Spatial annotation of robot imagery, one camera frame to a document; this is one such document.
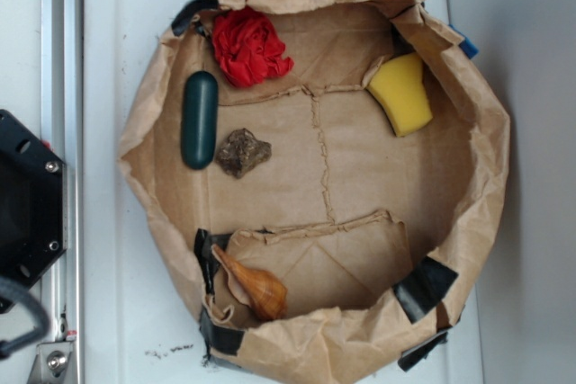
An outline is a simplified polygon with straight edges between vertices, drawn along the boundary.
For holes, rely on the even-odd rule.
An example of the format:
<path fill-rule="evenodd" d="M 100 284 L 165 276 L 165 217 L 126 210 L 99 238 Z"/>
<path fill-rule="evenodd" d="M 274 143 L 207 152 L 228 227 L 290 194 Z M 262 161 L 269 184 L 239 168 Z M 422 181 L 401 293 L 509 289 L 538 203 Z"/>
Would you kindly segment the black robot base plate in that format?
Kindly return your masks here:
<path fill-rule="evenodd" d="M 65 163 L 1 110 L 1 275 L 32 288 L 62 256 Z"/>

